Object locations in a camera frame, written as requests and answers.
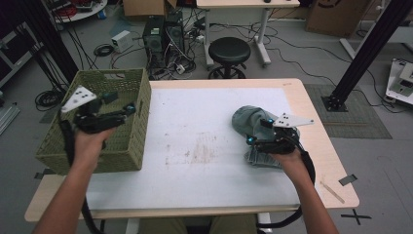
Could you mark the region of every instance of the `green basket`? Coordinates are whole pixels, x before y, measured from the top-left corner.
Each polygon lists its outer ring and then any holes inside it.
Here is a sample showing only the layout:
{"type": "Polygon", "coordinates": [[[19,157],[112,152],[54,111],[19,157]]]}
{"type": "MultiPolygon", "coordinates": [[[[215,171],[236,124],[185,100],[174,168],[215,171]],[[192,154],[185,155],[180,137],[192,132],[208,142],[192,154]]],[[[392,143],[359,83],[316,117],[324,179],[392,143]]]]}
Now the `green basket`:
{"type": "MultiPolygon", "coordinates": [[[[101,151],[95,173],[137,171],[142,168],[146,127],[148,125],[151,87],[145,69],[79,71],[64,97],[65,103],[78,86],[83,86],[98,97],[103,93],[118,92],[119,98],[103,104],[99,113],[121,110],[134,102],[136,112],[126,124],[117,128],[101,151]]],[[[62,113],[62,119],[72,122],[76,110],[62,113]]],[[[59,175],[67,175],[69,164],[65,154],[63,135],[55,116],[36,158],[59,175]]]]}

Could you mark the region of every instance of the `gray floor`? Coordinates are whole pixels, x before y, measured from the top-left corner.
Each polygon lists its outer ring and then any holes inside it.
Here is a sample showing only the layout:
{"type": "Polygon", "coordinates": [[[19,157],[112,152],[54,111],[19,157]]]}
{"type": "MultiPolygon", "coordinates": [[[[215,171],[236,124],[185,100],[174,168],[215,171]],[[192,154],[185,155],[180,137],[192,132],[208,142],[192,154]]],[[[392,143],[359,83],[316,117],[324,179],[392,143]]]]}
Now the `gray floor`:
{"type": "MultiPolygon", "coordinates": [[[[105,20],[95,18],[84,19],[73,23],[85,50],[93,57],[97,45],[110,43],[110,37],[125,28],[137,33],[142,32],[143,23],[126,22],[120,17],[109,17],[105,20]]],[[[325,48],[338,57],[350,60],[337,37],[315,34],[304,30],[303,21],[273,21],[269,23],[277,29],[277,36],[296,46],[312,46],[325,48]]],[[[240,36],[235,29],[214,28],[211,39],[224,35],[240,36]]],[[[62,31],[63,40],[72,57],[81,67],[79,56],[73,47],[73,42],[62,31]]],[[[354,45],[360,38],[354,37],[354,45]]],[[[305,84],[330,84],[325,78],[316,78],[305,74],[296,63],[299,62],[306,72],[330,78],[337,84],[349,64],[334,57],[330,53],[318,49],[298,49],[285,44],[280,39],[272,38],[267,48],[278,48],[270,51],[272,64],[262,68],[256,48],[251,46],[252,54],[245,63],[248,78],[288,78],[296,77],[305,84]]],[[[201,47],[196,49],[197,69],[188,77],[181,78],[206,79],[207,71],[204,52],[201,47]]],[[[370,66],[377,90],[380,94],[386,88],[391,61],[393,58],[413,60],[413,55],[400,44],[388,44],[370,66]]],[[[110,58],[98,58],[100,69],[109,68],[110,58]]],[[[146,56],[143,50],[132,52],[116,62],[119,68],[143,67],[146,56]]],[[[359,81],[371,103],[380,103],[374,93],[373,79],[366,74],[359,81]]],[[[34,105],[35,97],[51,88],[41,68],[34,60],[28,62],[1,90],[4,92],[7,104],[17,102],[21,113],[13,124],[0,136],[0,232],[28,233],[34,224],[24,220],[25,210],[40,182],[35,179],[36,173],[43,172],[45,167],[34,159],[36,150],[49,126],[39,124],[43,112],[37,111],[34,105]]],[[[412,111],[392,114],[384,107],[374,107],[393,139],[357,139],[332,138],[331,141],[349,175],[354,174],[358,180],[354,187],[360,200],[356,211],[359,215],[369,215],[371,219],[361,219],[360,224],[354,218],[341,215],[352,215],[353,211],[330,211],[341,233],[413,233],[413,173],[411,165],[411,143],[413,140],[412,111]]],[[[272,214],[272,220],[280,220],[287,214],[272,214]]],[[[122,233],[125,231],[125,220],[110,220],[107,223],[107,233],[122,233]]],[[[88,233],[81,223],[78,233],[88,233]]],[[[277,233],[305,233],[304,223],[298,220],[277,233]]]]}

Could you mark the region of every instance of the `computer tower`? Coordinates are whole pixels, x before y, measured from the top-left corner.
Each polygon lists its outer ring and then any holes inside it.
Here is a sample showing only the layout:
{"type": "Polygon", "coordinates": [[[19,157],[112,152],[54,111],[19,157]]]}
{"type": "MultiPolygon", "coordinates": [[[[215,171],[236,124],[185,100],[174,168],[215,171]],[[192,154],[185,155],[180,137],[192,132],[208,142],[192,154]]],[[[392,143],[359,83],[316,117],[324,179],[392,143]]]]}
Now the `computer tower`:
{"type": "Polygon", "coordinates": [[[164,68],[168,64],[168,58],[165,58],[167,41],[164,35],[164,25],[164,16],[150,16],[143,29],[143,43],[150,68],[164,68]]]}
{"type": "Polygon", "coordinates": [[[172,54],[185,54],[185,42],[183,39],[183,18],[182,12],[169,13],[166,22],[166,37],[171,43],[170,52],[172,54]]]}

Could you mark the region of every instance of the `round stool seat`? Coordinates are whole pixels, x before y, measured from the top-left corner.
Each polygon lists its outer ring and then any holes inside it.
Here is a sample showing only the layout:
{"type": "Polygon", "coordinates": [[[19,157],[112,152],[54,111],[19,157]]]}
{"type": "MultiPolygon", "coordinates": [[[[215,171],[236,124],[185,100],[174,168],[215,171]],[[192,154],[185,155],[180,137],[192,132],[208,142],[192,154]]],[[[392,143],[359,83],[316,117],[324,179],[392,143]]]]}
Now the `round stool seat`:
{"type": "Polygon", "coordinates": [[[249,45],[235,37],[223,37],[212,42],[208,49],[210,57],[221,64],[237,65],[251,55],[249,45]]]}

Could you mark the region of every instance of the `wicker basket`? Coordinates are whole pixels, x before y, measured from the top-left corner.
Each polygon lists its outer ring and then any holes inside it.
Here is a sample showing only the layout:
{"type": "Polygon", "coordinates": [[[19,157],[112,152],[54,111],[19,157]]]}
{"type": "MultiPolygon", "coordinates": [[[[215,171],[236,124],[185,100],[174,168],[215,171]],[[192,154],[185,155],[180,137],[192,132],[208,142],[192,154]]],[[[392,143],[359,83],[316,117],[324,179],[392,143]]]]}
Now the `wicker basket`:
{"type": "MultiPolygon", "coordinates": [[[[126,124],[117,128],[106,141],[95,173],[137,171],[142,167],[143,149],[148,124],[151,87],[145,69],[79,71],[64,97],[65,103],[82,85],[100,97],[103,93],[118,92],[119,98],[102,105],[99,113],[121,110],[134,101],[136,112],[126,124]]],[[[62,119],[73,120],[76,110],[62,114],[62,119]]],[[[69,165],[63,150],[63,136],[55,117],[36,158],[59,175],[67,175],[69,165]]]]}

